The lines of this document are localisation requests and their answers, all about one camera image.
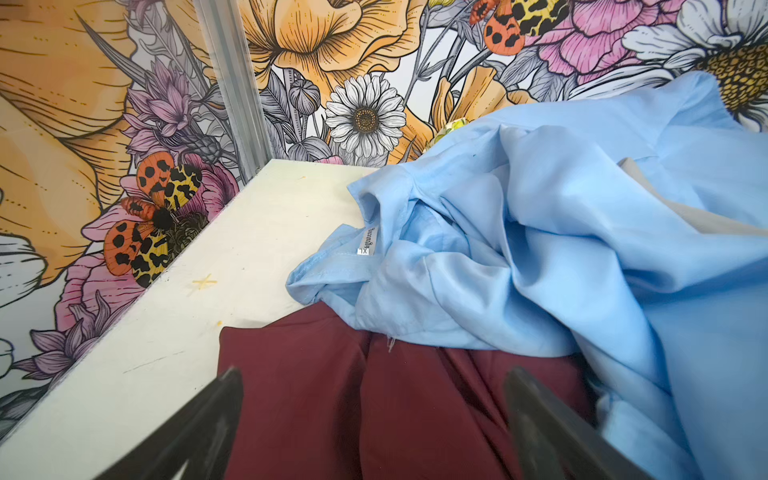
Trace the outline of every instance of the clothing label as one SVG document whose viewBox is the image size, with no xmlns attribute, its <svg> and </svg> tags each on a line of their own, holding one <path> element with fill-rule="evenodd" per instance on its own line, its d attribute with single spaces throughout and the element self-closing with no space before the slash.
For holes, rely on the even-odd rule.
<svg viewBox="0 0 768 480">
<path fill-rule="evenodd" d="M 378 227 L 370 227 L 366 230 L 366 234 L 362 236 L 360 248 L 357 249 L 358 255 L 373 255 L 376 251 L 376 234 L 378 232 Z"/>
</svg>

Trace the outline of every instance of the daisy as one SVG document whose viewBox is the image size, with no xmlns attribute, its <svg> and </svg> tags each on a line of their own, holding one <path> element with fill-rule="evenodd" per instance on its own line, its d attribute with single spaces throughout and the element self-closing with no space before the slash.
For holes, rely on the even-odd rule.
<svg viewBox="0 0 768 480">
<path fill-rule="evenodd" d="M 658 86 L 686 71 L 717 78 L 728 111 L 754 131 L 768 131 L 768 1 L 687 0 L 677 26 L 638 27 L 623 45 L 646 65 L 611 72 L 574 90 L 571 98 L 599 98 Z"/>
<path fill-rule="evenodd" d="M 350 78 L 336 87 L 326 103 L 331 139 L 355 164 L 386 159 L 395 149 L 406 125 L 405 102 L 389 82 L 378 75 Z"/>
</svg>

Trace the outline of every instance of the maroon fabric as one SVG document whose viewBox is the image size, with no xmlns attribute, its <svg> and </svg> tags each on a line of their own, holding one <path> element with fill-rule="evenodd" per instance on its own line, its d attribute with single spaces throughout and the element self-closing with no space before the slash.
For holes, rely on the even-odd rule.
<svg viewBox="0 0 768 480">
<path fill-rule="evenodd" d="M 317 303 L 261 329 L 224 328 L 219 373 L 245 398 L 227 480 L 522 478 L 502 384 L 526 368 L 576 413 L 593 411 L 576 357 L 395 342 Z"/>
</svg>

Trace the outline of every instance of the floral mural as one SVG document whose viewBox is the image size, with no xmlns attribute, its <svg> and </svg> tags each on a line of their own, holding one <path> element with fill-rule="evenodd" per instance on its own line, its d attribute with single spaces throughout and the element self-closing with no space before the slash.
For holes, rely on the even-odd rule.
<svg viewBox="0 0 768 480">
<path fill-rule="evenodd" d="M 249 179 L 163 2 L 0 14 L 1 439 Z"/>
<path fill-rule="evenodd" d="M 414 161 L 501 108 L 691 70 L 768 131 L 768 0 L 237 4 L 275 157 Z M 249 179 L 193 0 L 0 12 L 2 437 Z"/>
</svg>

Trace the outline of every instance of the beige fabric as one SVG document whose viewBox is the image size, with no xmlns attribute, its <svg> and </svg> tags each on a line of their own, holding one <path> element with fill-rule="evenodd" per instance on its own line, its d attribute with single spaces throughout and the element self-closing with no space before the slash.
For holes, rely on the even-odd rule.
<svg viewBox="0 0 768 480">
<path fill-rule="evenodd" d="M 761 237 L 768 237 L 768 230 L 737 222 L 728 217 L 701 210 L 700 208 L 693 208 L 677 202 L 670 202 L 656 192 L 653 185 L 650 184 L 648 179 L 643 175 L 643 172 L 637 166 L 637 163 L 629 157 L 619 162 L 619 167 L 647 190 L 649 194 L 656 197 L 662 204 L 666 205 L 670 210 L 679 215 L 680 218 L 688 222 L 689 225 L 701 233 L 726 233 L 730 235 L 759 235 Z"/>
</svg>

